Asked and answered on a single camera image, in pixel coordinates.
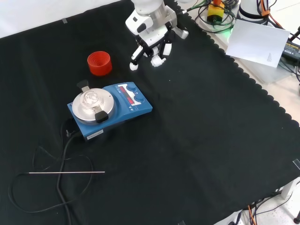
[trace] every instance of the black tablecloth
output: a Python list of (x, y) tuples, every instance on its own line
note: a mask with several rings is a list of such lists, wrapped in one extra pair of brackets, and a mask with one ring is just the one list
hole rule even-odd
[[(143, 58), (130, 71), (137, 45), (125, 20), (133, 9), (122, 1), (0, 40), (2, 224), (65, 223), (63, 207), (17, 210), (7, 188), (15, 174), (32, 171), (37, 146), (60, 155), (59, 127), (82, 79), (91, 87), (133, 81), (153, 111), (70, 146), (68, 155), (88, 155), (95, 170), (106, 171), (71, 204), (74, 224), (212, 225), (299, 175), (292, 163), (300, 158), (298, 123), (187, 15), (180, 21), (190, 35), (175, 40), (162, 66)], [(99, 50), (113, 64), (103, 78), (91, 75), (86, 62)], [(39, 152), (45, 168), (50, 160)], [(66, 164), (66, 171), (89, 169), (84, 160)], [(63, 176), (67, 198), (88, 179)], [(53, 175), (21, 177), (15, 199), (28, 210), (50, 207), (59, 203), (55, 184)]]

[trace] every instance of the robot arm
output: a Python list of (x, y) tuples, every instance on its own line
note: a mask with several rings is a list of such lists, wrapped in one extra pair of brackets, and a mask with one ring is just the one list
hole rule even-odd
[(135, 10), (126, 20), (126, 26), (135, 35), (139, 46), (131, 57), (130, 69), (138, 68), (138, 60), (144, 54), (152, 57), (153, 66), (160, 66), (165, 61), (163, 56), (169, 55), (171, 51), (170, 31), (173, 30), (182, 39), (188, 36), (188, 31), (180, 28), (176, 13), (165, 6), (163, 0), (131, 1), (135, 5)]

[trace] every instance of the red display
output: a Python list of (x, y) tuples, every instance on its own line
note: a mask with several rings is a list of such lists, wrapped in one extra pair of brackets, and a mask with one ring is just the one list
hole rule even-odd
[(132, 98), (129, 96), (129, 94), (127, 93), (127, 91), (124, 89), (124, 87), (120, 86), (119, 87), (120, 90), (123, 92), (123, 94), (125, 95), (125, 97), (127, 98), (128, 102), (132, 105), (135, 102), (132, 100)]

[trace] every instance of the white paper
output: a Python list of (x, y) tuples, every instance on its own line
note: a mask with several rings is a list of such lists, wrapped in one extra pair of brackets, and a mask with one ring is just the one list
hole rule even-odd
[(277, 67), (290, 32), (237, 20), (226, 55)]

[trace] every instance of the yellow device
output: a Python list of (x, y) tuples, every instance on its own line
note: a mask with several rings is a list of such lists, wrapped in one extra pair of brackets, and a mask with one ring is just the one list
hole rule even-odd
[[(224, 4), (221, 2), (219, 6), (224, 8)], [(224, 10), (213, 5), (208, 6), (207, 21), (211, 23), (222, 22)]]

